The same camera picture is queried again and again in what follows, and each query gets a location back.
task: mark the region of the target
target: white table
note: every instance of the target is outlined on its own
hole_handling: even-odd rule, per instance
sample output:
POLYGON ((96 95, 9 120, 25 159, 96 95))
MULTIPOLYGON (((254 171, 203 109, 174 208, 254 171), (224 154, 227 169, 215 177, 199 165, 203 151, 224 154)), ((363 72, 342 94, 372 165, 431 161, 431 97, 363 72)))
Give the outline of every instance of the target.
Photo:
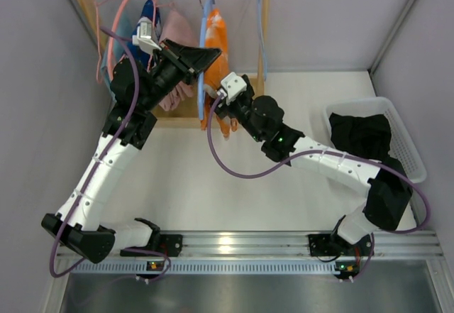
MULTIPOLYGON (((287 125, 323 144, 330 144, 325 105, 375 95, 366 72, 270 73, 266 92, 284 109, 287 125)), ((274 165, 244 130, 229 141, 215 130, 214 143, 224 163, 237 172, 274 165)), ((331 230, 362 201, 322 175, 287 166, 258 180, 231 177, 211 156, 206 132, 161 128, 151 133, 118 183, 103 222, 142 217, 163 230, 331 230)), ((399 229, 415 225, 407 208, 399 229)))

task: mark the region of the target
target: black cloth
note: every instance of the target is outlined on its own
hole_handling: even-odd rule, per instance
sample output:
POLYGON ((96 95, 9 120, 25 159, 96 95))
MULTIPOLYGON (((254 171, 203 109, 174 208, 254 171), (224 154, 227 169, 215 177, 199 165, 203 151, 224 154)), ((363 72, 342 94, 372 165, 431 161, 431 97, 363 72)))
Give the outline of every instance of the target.
POLYGON ((383 114, 365 118, 331 114, 331 141, 341 151, 358 157, 384 160, 391 142, 391 127, 383 114))

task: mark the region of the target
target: wooden rack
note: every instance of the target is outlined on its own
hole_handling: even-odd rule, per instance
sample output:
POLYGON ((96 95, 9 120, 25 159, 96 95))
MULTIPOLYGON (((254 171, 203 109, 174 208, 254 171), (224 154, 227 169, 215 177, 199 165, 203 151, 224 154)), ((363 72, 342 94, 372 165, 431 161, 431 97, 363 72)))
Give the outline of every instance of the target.
MULTIPOLYGON (((91 27, 91 30, 96 32, 96 8, 92 0, 77 0, 85 17, 91 27)), ((263 38, 267 37, 268 25, 268 9, 270 0, 262 0, 262 27, 263 38)), ((107 37, 103 35, 101 38, 102 50, 106 47, 107 37)), ((259 48, 258 55, 258 74, 257 76, 250 77, 251 84, 254 87, 256 95, 263 95, 265 92, 265 81, 263 79, 263 61, 262 53, 259 48)), ((182 101, 174 111, 163 111, 157 108, 153 113, 158 118, 157 126, 159 127, 173 127, 173 128, 197 128, 200 127, 199 118, 197 117, 197 101, 195 98, 182 101)))

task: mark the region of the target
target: plastic basket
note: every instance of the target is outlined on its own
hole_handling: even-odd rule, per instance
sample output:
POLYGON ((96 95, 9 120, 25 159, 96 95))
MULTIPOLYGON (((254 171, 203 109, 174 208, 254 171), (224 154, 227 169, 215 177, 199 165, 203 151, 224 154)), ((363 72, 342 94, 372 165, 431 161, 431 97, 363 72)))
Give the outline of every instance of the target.
POLYGON ((324 111, 326 125, 331 137, 331 125, 329 116, 332 113, 341 116, 373 116, 375 114, 384 114, 391 126, 391 144, 389 154, 400 160, 404 166, 407 177, 414 183, 423 182, 426 179, 427 172, 419 153, 413 144, 413 141, 400 119, 394 105, 390 100, 384 97, 354 99, 331 104, 324 111))

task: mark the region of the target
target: gray wall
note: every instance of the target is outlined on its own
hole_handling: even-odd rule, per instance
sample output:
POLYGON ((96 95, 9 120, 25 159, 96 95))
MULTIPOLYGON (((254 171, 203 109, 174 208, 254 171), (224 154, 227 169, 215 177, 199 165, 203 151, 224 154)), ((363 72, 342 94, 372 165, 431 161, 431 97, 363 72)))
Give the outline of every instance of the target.
POLYGON ((454 273, 454 0, 419 0, 381 64, 377 90, 401 114, 428 171, 431 226, 454 273))
POLYGON ((52 243, 40 220, 80 178, 109 98, 67 0, 0 4, 0 311, 37 312, 52 243))
MULTIPOLYGON (((199 0, 176 1, 177 8, 200 30, 199 0)), ((406 0, 270 0, 268 60, 271 70, 366 70, 406 0)), ((120 0, 101 7, 111 25, 120 0)), ((137 21, 145 0, 132 0, 137 21)), ((256 70, 258 39, 256 0, 216 0, 226 19, 231 67, 256 70)))

